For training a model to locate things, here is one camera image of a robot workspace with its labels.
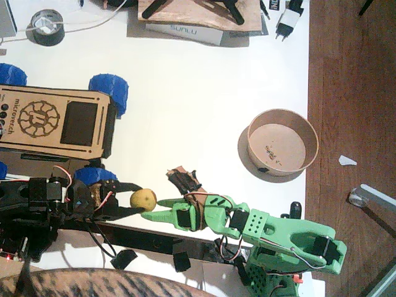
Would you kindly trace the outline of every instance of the power adapter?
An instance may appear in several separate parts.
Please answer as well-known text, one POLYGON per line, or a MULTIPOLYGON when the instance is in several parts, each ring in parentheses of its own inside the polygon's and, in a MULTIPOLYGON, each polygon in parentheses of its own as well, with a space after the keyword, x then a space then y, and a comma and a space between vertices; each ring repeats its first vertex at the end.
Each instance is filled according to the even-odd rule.
POLYGON ((285 40, 294 30, 297 21, 301 14, 303 14, 304 9, 301 8, 303 0, 291 0, 289 3, 289 8, 286 8, 284 13, 280 16, 277 25, 277 36, 283 36, 282 41, 285 40))

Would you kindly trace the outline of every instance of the blue wheel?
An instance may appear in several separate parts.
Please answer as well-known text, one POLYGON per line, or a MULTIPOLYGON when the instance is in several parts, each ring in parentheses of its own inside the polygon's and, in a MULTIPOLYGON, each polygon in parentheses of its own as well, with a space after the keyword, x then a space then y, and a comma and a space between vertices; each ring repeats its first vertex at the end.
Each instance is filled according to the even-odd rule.
POLYGON ((112 173, 111 171, 101 169, 101 168, 94 168, 94 167, 85 167, 75 171, 74 179, 78 179, 82 181, 87 186, 91 184, 95 184, 101 180, 108 180, 114 179, 117 180, 117 176, 112 173))
POLYGON ((120 118, 126 111, 126 100, 128 99, 128 83, 113 74, 98 74, 89 81, 88 89, 90 91, 101 91, 110 95, 116 103, 120 118))
POLYGON ((0 162, 0 179, 5 179, 7 175, 7 165, 0 162))
POLYGON ((18 67, 6 63, 0 63, 0 84, 26 85, 27 76, 18 67))

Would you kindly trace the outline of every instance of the white paper scrap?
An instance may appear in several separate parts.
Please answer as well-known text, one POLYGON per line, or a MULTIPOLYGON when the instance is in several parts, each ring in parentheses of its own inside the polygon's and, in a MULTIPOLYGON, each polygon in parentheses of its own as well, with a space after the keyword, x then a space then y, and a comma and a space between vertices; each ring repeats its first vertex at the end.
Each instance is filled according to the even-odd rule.
POLYGON ((343 155, 340 156, 338 161, 340 162, 340 164, 342 166, 345 166, 345 165, 357 165, 356 161, 353 161, 352 159, 349 159, 348 157, 343 156, 343 155))

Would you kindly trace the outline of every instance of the duct tape roll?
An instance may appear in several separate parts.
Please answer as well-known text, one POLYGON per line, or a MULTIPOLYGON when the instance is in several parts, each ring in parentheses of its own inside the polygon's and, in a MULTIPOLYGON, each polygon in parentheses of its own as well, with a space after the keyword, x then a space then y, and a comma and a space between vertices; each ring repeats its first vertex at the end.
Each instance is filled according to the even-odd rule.
POLYGON ((58 11, 44 9, 36 12, 30 21, 33 37, 39 45, 57 45, 64 38, 63 18, 58 11))

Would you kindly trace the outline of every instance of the green robotic arm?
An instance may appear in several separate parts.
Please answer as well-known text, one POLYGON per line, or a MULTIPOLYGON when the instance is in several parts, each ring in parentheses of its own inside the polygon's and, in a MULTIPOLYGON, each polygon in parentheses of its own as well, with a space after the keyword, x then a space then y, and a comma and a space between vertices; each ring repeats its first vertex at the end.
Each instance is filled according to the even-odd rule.
MULTIPOLYGON (((196 181, 195 175, 189 176, 196 181)), ((208 226, 216 234, 253 244, 246 264, 252 296, 272 293, 273 296, 297 296, 294 275, 312 270, 340 273, 347 247, 334 240, 335 231, 331 227, 307 220, 275 218, 260 210, 250 210, 246 203, 235 204, 228 196, 206 193, 197 181, 196 184, 199 187, 192 189, 198 191, 181 191, 182 199, 158 202, 171 210, 146 212, 142 216, 172 223, 184 231, 208 226)))

